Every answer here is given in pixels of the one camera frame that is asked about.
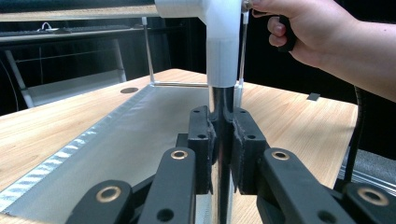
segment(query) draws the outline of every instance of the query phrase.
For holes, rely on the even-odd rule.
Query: aluminum sheet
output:
[[[2,212],[65,223],[97,183],[136,185],[155,174],[177,134],[188,131],[190,111],[200,105],[208,105],[205,88],[147,86],[1,192]],[[209,206],[209,195],[197,197],[197,223],[209,220]]]

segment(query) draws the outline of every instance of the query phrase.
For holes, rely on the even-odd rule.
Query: wooden tabletop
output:
[[[183,70],[156,75],[163,81],[205,82],[205,76]],[[149,77],[85,93],[0,117],[0,190],[90,128],[143,89]],[[332,188],[353,133],[357,107],[292,91],[245,83],[242,108],[250,112],[271,147],[294,152],[318,181]],[[1,223],[34,223],[0,215]],[[254,196],[236,194],[233,223],[261,223]]]

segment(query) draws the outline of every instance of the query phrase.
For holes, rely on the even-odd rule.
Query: person's arm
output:
[[[253,8],[290,18],[296,60],[396,102],[395,24],[358,21],[333,0],[261,0]],[[278,17],[268,29],[270,44],[286,43]]]

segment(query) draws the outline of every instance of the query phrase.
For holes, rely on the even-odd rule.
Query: round hole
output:
[[[96,194],[96,200],[99,203],[110,203],[119,198],[121,189],[117,186],[108,186],[99,190]]]
[[[284,153],[284,152],[281,152],[281,151],[275,151],[275,152],[273,152],[273,153],[272,153],[272,156],[273,156],[275,159],[280,160],[280,161],[286,161],[286,160],[288,160],[288,159],[290,158],[290,156],[289,156],[288,154],[286,154],[286,153]]]
[[[335,216],[333,216],[331,213],[326,212],[326,211],[319,211],[318,217],[324,223],[336,223],[337,222],[337,219],[335,218]]]
[[[132,93],[132,92],[136,92],[138,90],[139,90],[138,88],[133,87],[133,88],[125,88],[125,89],[121,90],[120,92],[121,93]]]
[[[387,196],[375,189],[361,188],[358,189],[358,194],[368,203],[379,206],[386,206],[389,204]]]
[[[172,152],[171,157],[175,160],[183,160],[185,159],[189,154],[186,151],[183,150],[177,150]]]
[[[167,222],[172,220],[173,216],[174,216],[173,211],[165,208],[158,212],[157,219],[161,222]]]

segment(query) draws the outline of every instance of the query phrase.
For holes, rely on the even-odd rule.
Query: wooden table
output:
[[[176,69],[156,78],[205,82],[201,74]],[[121,90],[148,84],[149,77],[141,77],[0,117],[0,190],[134,95]],[[271,147],[294,152],[321,184],[332,188],[353,133],[357,107],[306,98],[306,94],[245,83],[241,107],[250,112]],[[0,222],[34,223],[5,215],[0,215]],[[233,223],[261,223],[254,196],[234,196]]]

